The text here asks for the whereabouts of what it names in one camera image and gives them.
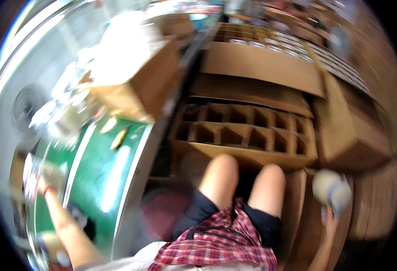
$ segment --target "shorts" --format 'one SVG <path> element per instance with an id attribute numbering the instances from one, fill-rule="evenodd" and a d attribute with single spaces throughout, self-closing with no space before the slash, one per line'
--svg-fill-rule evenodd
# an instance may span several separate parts
<path id="1" fill-rule="evenodd" d="M 196 226 L 217 212 L 219 212 L 217 206 L 200 191 L 196 190 L 190 207 L 182 214 L 182 217 L 174 226 L 172 240 L 175 241 L 184 231 L 190 227 Z M 247 204 L 244 204 L 244 212 L 248 215 L 251 223 L 259 232 L 262 246 L 266 248 L 275 248 L 281 236 L 281 219 L 260 210 L 253 209 Z"/>

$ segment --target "red wristband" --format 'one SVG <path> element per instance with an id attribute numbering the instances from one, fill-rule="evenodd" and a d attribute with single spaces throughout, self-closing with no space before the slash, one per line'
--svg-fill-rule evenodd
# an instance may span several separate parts
<path id="1" fill-rule="evenodd" d="M 45 190 L 43 191 L 43 198 L 45 198 L 46 192 L 50 189 L 52 189 L 53 187 L 51 185 L 48 185 L 45 187 Z"/>

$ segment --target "plaid shirt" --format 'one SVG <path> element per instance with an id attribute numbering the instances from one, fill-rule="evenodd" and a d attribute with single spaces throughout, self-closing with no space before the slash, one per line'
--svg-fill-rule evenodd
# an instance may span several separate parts
<path id="1" fill-rule="evenodd" d="M 275 270 L 277 259 L 271 248 L 262 247 L 260 234 L 242 210 L 242 199 L 234 208 L 226 208 L 196 227 L 186 230 L 176 241 L 161 247 L 149 271 L 164 265 L 215 265 L 243 262 L 260 265 L 262 270 Z"/>

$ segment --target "cardboard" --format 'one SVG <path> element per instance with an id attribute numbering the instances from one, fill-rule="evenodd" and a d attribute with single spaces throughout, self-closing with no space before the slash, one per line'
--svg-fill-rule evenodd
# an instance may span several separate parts
<path id="1" fill-rule="evenodd" d="M 222 27 L 206 51 L 202 73 L 258 79 L 324 97 L 320 75 L 313 63 L 284 52 L 229 42 L 230 39 L 247 42 L 276 39 L 270 30 L 239 26 L 237 31 L 231 31 L 226 30 L 227 25 Z"/>
<path id="2" fill-rule="evenodd" d="M 169 37 L 163 46 L 153 50 L 152 55 L 143 60 L 142 65 L 125 82 L 93 83 L 89 89 L 113 114 L 152 123 L 157 120 L 180 77 L 175 39 Z"/>
<path id="3" fill-rule="evenodd" d="M 318 35 L 315 31 L 305 29 L 305 27 L 303 27 L 299 24 L 293 25 L 290 28 L 290 30 L 293 35 L 295 35 L 301 39 L 311 41 L 319 46 L 324 45 L 324 38 L 322 36 Z"/>
<path id="4" fill-rule="evenodd" d="M 185 36 L 193 32 L 192 22 L 187 13 L 164 14 L 149 19 L 163 35 Z"/>
<path id="5" fill-rule="evenodd" d="M 397 160 L 355 177 L 354 214 L 349 238 L 386 237 L 397 214 Z"/>
<path id="6" fill-rule="evenodd" d="M 246 105 L 181 107 L 170 135 L 174 163 L 186 152 L 207 157 L 230 154 L 240 167 L 260 169 L 277 164 L 299 169 L 317 159 L 309 118 Z"/>
<path id="7" fill-rule="evenodd" d="M 286 262 L 279 262 L 283 265 L 282 270 L 298 271 L 306 270 L 315 257 L 320 247 L 321 241 L 325 236 L 325 229 L 322 226 L 320 208 L 321 204 L 314 198 L 311 189 L 311 183 L 315 174 L 314 170 L 300 170 L 295 174 L 301 176 L 301 172 L 306 172 L 306 189 L 304 205 L 301 218 L 299 221 L 298 231 L 295 241 Z M 347 180 L 352 185 L 352 178 L 347 176 Z M 352 203 L 350 203 L 340 214 L 340 223 L 331 249 L 329 261 L 326 267 L 327 271 L 332 271 L 342 252 L 343 245 L 348 234 L 349 224 L 351 221 Z"/>
<path id="8" fill-rule="evenodd" d="M 287 261 L 292 250 L 303 211 L 306 181 L 307 174 L 304 170 L 286 174 L 286 190 L 281 214 L 284 226 L 279 245 L 275 250 L 278 265 Z"/>
<path id="9" fill-rule="evenodd" d="M 320 166 L 365 171 L 390 159 L 390 143 L 373 101 L 330 73 L 323 74 L 327 100 L 313 101 Z"/>
<path id="10" fill-rule="evenodd" d="M 248 102 L 313 117 L 299 90 L 259 80 L 200 74 L 192 84 L 189 96 Z"/>

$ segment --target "green table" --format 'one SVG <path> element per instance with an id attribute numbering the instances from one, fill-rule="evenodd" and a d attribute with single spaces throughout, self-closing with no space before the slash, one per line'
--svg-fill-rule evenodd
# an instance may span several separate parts
<path id="1" fill-rule="evenodd" d="M 126 179 L 147 125 L 119 119 L 108 133 L 100 133 L 108 119 L 105 116 L 96 125 L 84 127 L 80 143 L 73 151 L 58 150 L 42 141 L 36 157 L 66 166 L 68 182 L 63 205 L 72 202 L 93 220 L 96 225 L 94 243 L 106 257 L 111 257 Z M 114 138 L 129 124 L 121 146 L 110 150 Z M 39 195 L 34 208 L 28 209 L 28 230 L 37 234 L 53 229 L 46 203 Z"/>

